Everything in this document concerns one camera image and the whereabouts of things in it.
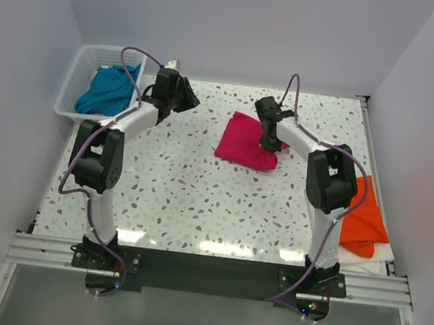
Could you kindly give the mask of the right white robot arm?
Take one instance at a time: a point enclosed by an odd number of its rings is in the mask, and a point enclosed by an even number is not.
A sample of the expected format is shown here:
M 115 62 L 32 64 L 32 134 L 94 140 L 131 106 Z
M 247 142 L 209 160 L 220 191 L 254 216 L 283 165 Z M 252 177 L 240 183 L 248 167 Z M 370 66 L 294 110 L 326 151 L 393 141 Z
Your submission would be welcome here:
M 312 243 L 301 279 L 306 291 L 320 293 L 340 273 L 341 222 L 358 194 L 356 160 L 348 145 L 315 137 L 273 97 L 260 98 L 255 108 L 262 127 L 261 147 L 277 152 L 286 143 L 307 163 L 305 194 L 312 214 Z

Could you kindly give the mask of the magenta t shirt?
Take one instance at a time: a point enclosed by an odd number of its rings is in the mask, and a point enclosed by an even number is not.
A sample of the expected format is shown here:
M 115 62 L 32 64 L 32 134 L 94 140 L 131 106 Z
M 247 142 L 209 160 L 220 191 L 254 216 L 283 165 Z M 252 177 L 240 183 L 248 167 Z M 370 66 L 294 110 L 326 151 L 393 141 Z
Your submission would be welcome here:
M 215 149 L 215 157 L 257 171 L 273 171 L 277 155 L 259 144 L 262 136 L 260 122 L 247 114 L 236 111 Z

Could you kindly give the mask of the aluminium frame rail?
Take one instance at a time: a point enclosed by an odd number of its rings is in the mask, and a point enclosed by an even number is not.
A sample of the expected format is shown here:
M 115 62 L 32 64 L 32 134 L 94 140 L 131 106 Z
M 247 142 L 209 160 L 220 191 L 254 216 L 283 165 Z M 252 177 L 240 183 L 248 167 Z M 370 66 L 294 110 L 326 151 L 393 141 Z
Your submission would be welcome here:
M 59 270 L 72 268 L 71 245 L 75 239 L 17 233 L 5 254 L 5 262 Z M 413 309 L 408 280 L 403 277 L 344 273 L 346 303 Z

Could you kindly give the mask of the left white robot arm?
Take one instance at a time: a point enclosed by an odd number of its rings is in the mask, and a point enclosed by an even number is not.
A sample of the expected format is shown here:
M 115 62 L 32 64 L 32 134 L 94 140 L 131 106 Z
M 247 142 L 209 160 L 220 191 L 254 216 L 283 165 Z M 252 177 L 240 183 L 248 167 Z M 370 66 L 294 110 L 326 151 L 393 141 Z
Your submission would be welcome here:
M 162 66 L 132 107 L 111 118 L 80 123 L 69 166 L 59 183 L 61 195 L 81 193 L 86 199 L 86 232 L 80 251 L 101 269 L 123 264 L 117 251 L 118 232 L 112 208 L 113 188 L 122 176 L 125 144 L 160 124 L 172 112 L 199 105 L 187 78 Z

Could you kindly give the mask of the folded orange t shirt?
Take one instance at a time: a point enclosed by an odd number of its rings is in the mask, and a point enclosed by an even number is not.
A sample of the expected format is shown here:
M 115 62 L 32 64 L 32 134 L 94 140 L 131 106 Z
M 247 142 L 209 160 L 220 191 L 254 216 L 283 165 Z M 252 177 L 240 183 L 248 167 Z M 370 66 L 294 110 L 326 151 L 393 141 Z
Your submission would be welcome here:
M 388 244 L 390 239 L 376 202 L 372 176 L 365 201 L 343 219 L 340 246 L 356 256 L 372 259 L 376 244 Z

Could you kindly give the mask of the blue t shirt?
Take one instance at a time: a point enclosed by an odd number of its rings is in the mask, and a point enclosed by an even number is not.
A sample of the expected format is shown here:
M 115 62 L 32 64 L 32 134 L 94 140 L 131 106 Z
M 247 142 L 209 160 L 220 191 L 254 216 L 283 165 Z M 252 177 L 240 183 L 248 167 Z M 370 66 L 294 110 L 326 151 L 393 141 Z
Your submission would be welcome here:
M 74 109 L 82 115 L 112 117 L 129 107 L 134 89 L 122 65 L 99 67 L 89 90 L 76 101 Z

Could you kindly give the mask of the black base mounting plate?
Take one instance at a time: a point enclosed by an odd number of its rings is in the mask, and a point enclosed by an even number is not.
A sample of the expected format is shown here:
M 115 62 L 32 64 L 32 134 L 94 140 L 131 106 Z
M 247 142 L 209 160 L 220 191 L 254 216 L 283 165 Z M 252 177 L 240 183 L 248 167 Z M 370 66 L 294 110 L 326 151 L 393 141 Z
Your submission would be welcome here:
M 304 273 L 301 266 L 130 246 L 107 252 L 93 242 L 74 244 L 71 251 L 71 265 L 86 271 L 88 289 L 139 292 L 161 288 L 257 301 L 279 295 L 291 303 L 301 294 L 322 300 L 347 296 L 343 274 L 325 281 L 307 278 L 289 291 Z

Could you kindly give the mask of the white plastic basket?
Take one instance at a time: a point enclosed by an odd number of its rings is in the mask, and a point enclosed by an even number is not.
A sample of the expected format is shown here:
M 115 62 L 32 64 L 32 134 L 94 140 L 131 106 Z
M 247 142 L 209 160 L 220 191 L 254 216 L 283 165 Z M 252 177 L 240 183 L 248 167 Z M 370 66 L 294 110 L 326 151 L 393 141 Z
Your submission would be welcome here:
M 83 120 L 105 120 L 110 116 L 83 115 L 76 113 L 76 101 L 89 90 L 90 82 L 99 67 L 112 67 L 126 63 L 138 87 L 142 83 L 143 70 L 147 57 L 138 51 L 122 52 L 121 46 L 114 45 L 85 45 L 80 48 L 70 70 L 63 82 L 61 91 L 55 102 L 54 109 L 57 115 L 67 117 L 79 123 Z M 136 103 L 137 93 L 132 95 L 129 108 Z

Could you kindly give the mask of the white cloth under stack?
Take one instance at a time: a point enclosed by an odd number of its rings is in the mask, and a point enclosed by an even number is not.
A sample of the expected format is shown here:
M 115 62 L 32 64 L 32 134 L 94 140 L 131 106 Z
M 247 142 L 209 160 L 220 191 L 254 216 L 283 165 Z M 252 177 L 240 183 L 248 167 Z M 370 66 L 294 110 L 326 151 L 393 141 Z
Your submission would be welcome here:
M 321 236 L 317 236 L 313 234 L 313 223 L 315 222 L 315 211 L 312 204 L 308 199 L 305 199 L 306 209 L 305 214 L 306 219 L 308 221 L 307 227 L 304 230 L 306 236 L 304 236 L 305 243 L 306 240 L 312 241 L 314 238 L 319 239 L 319 243 L 321 243 L 320 239 L 324 237 L 324 234 Z M 386 274 L 386 266 L 385 262 L 394 261 L 394 254 L 392 249 L 390 248 L 390 244 L 383 243 L 374 245 L 374 254 L 372 258 L 357 256 L 355 253 L 351 252 L 348 249 L 345 249 L 343 246 L 338 247 L 338 261 L 341 264 L 342 270 L 362 272 L 362 273 L 370 273 L 375 275 L 384 275 Z

